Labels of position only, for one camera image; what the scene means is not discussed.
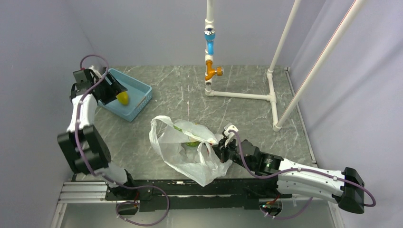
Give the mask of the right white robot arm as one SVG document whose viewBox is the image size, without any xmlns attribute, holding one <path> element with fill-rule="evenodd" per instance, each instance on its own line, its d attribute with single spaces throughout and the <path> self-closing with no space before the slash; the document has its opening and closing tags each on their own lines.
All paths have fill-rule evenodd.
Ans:
<svg viewBox="0 0 403 228">
<path fill-rule="evenodd" d="M 298 194 L 327 200 L 350 213 L 365 211 L 365 183 L 354 168 L 333 171 L 305 166 L 264 153 L 248 140 L 238 144 L 236 140 L 226 143 L 222 139 L 212 148 L 221 163 L 232 161 L 254 178 L 268 179 L 262 183 L 262 192 L 267 197 Z"/>
</svg>

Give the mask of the orange pipe tap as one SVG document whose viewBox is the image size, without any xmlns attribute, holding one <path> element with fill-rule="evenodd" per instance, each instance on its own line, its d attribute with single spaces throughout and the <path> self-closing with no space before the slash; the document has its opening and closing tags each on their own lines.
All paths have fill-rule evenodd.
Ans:
<svg viewBox="0 0 403 228">
<path fill-rule="evenodd" d="M 213 61 L 212 60 L 207 60 L 206 62 L 206 76 L 205 76 L 205 81 L 209 81 L 210 79 L 212 79 L 214 76 L 222 76 L 224 73 L 224 69 L 223 67 L 217 67 L 217 68 L 213 68 Z"/>
</svg>

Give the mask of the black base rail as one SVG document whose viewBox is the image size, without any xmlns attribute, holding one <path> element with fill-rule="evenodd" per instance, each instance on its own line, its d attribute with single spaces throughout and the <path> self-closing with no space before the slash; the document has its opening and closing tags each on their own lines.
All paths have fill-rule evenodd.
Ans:
<svg viewBox="0 0 403 228">
<path fill-rule="evenodd" d="M 140 212 L 170 209 L 259 209 L 266 200 L 289 199 L 277 191 L 275 180 L 254 178 L 215 179 L 205 187 L 193 180 L 135 180 L 139 190 L 116 196 L 107 189 L 106 201 L 139 201 Z"/>
</svg>

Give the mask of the white printed plastic bag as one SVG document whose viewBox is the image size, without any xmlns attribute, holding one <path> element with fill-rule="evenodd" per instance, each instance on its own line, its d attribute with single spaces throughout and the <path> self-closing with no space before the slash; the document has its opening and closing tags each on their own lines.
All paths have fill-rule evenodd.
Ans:
<svg viewBox="0 0 403 228">
<path fill-rule="evenodd" d="M 154 151 L 175 171 L 205 187 L 227 174 L 232 161 L 221 163 L 212 149 L 219 140 L 207 127 L 158 115 L 151 121 L 149 140 Z M 200 142 L 198 147 L 185 143 Z"/>
</svg>

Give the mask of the yellow fake fruit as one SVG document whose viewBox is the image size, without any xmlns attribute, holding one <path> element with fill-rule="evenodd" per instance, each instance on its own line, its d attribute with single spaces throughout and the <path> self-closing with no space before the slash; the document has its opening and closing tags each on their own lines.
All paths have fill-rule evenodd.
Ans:
<svg viewBox="0 0 403 228">
<path fill-rule="evenodd" d="M 130 98 L 129 98 L 129 94 L 127 91 L 123 91 L 123 92 L 120 92 L 119 94 L 117 94 L 116 99 L 122 105 L 125 105 L 125 106 L 129 105 Z"/>
</svg>

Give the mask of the green fake fruit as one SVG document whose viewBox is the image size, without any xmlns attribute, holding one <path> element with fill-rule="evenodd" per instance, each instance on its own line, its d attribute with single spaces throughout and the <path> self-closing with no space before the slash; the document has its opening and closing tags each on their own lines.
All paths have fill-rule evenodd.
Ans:
<svg viewBox="0 0 403 228">
<path fill-rule="evenodd" d="M 188 147 L 198 147 L 200 142 L 186 142 L 185 143 Z"/>
</svg>

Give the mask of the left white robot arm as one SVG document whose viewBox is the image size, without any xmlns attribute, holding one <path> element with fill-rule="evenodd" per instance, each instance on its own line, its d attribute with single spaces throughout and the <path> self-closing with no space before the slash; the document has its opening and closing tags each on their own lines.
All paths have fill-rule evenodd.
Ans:
<svg viewBox="0 0 403 228">
<path fill-rule="evenodd" d="M 112 162 L 109 148 L 94 125 L 98 105 L 106 105 L 120 95 L 128 98 L 127 89 L 110 73 L 101 76 L 97 70 L 81 69 L 73 76 L 73 113 L 57 142 L 73 173 L 102 177 L 112 191 L 129 200 L 136 195 L 137 187 L 130 173 Z"/>
</svg>

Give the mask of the light blue plastic basket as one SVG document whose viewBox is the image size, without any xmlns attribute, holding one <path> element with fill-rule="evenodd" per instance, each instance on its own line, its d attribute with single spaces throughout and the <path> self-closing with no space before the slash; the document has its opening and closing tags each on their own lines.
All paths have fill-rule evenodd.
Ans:
<svg viewBox="0 0 403 228">
<path fill-rule="evenodd" d="M 110 68 L 108 72 L 120 84 L 127 88 L 129 103 L 128 105 L 123 105 L 118 100 L 114 100 L 103 105 L 99 101 L 98 106 L 105 108 L 126 121 L 131 122 L 152 99 L 152 87 L 114 68 Z"/>
</svg>

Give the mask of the blue pipe valve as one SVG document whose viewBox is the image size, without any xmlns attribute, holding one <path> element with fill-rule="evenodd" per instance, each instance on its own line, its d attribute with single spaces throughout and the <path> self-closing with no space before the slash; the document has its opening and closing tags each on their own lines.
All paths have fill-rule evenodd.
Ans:
<svg viewBox="0 0 403 228">
<path fill-rule="evenodd" d="M 204 30 L 204 37 L 207 45 L 208 55 L 214 55 L 214 40 L 215 40 L 215 28 L 213 26 L 207 26 Z"/>
</svg>

